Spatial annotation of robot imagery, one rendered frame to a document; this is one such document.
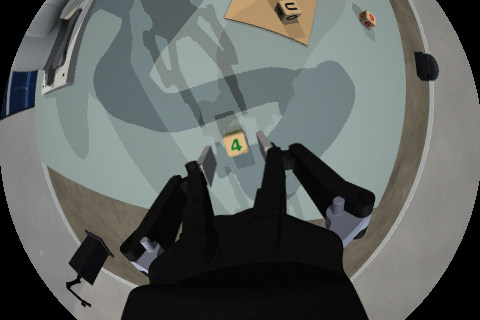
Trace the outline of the tan wooden block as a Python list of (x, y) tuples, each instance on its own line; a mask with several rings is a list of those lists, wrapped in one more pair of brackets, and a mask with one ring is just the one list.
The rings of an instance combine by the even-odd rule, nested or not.
[(297, 18), (302, 14), (302, 11), (295, 0), (278, 1), (275, 11), (282, 22), (297, 20)]
[(238, 129), (225, 133), (223, 136), (223, 142), (228, 154), (228, 157), (237, 156), (247, 153), (248, 146), (244, 136), (243, 129)]
[(360, 13), (360, 22), (368, 29), (376, 26), (376, 18), (368, 10)]

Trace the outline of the tan flat mat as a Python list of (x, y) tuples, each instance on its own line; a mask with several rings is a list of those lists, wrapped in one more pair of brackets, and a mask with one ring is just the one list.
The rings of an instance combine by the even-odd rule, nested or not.
[(256, 26), (308, 45), (316, 1), (295, 0), (302, 14), (282, 22), (275, 11), (280, 0), (232, 0), (224, 19)]

